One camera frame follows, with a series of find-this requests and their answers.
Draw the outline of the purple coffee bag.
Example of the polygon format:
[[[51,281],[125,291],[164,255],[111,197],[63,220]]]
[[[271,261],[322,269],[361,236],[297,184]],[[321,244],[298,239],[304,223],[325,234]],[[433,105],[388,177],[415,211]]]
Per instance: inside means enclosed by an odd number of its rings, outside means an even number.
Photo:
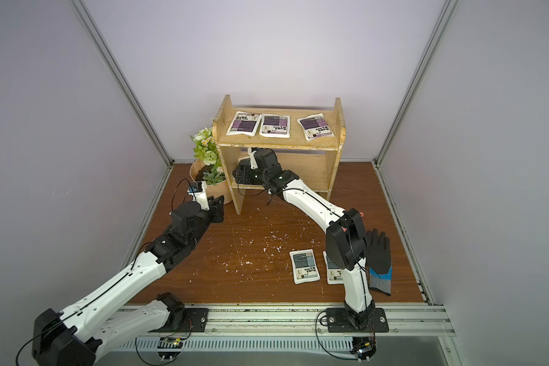
[[[335,137],[323,114],[311,114],[297,119],[306,141],[320,137]]]
[[[263,114],[259,134],[263,137],[289,138],[290,117],[277,114]]]
[[[227,136],[245,135],[254,137],[261,117],[261,114],[237,111],[227,130]]]

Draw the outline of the teal coffee bag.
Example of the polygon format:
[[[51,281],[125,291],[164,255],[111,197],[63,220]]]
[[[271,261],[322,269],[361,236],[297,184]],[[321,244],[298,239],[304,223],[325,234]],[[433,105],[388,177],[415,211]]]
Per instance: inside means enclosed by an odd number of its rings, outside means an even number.
[[[320,280],[320,273],[312,249],[291,251],[289,252],[289,256],[293,268],[292,275],[296,285]]]
[[[330,259],[326,251],[323,251],[326,263],[326,282],[328,285],[342,285],[342,270]]]

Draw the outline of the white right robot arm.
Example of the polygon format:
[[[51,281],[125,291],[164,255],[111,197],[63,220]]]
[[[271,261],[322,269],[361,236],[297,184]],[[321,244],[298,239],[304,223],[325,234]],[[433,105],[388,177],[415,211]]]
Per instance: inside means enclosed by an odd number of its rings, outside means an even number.
[[[379,275],[390,271],[390,239],[384,232],[366,230],[358,210],[335,206],[297,174],[282,169],[274,150],[249,148],[248,154],[234,170],[236,182],[262,185],[272,198],[293,204],[320,226],[326,234],[326,254],[342,271],[349,322],[357,330],[364,329],[375,312],[365,267]]]

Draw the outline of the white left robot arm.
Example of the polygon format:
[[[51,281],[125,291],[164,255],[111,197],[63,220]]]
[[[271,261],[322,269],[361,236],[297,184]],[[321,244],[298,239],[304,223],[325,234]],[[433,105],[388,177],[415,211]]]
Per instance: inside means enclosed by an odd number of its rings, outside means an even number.
[[[31,355],[39,365],[93,365],[110,351],[151,331],[190,331],[185,305],[160,294],[147,305],[115,317],[128,300],[170,273],[224,220],[224,197],[196,198],[171,213],[172,222],[126,268],[76,303],[44,311],[34,322]]]

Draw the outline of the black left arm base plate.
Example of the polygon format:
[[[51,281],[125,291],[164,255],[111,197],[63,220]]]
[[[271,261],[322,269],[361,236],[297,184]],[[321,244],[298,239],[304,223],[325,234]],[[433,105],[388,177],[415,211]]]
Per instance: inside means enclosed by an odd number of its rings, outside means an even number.
[[[166,323],[152,332],[193,332],[203,333],[208,321],[208,308],[186,307],[171,312]]]

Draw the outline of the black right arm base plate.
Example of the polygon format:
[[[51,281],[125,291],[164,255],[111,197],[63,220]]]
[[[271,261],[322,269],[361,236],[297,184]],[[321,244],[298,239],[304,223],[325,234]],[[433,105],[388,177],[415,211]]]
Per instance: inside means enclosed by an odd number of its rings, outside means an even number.
[[[345,308],[325,309],[325,324],[329,332],[389,332],[389,325],[384,309],[375,308],[354,313]]]

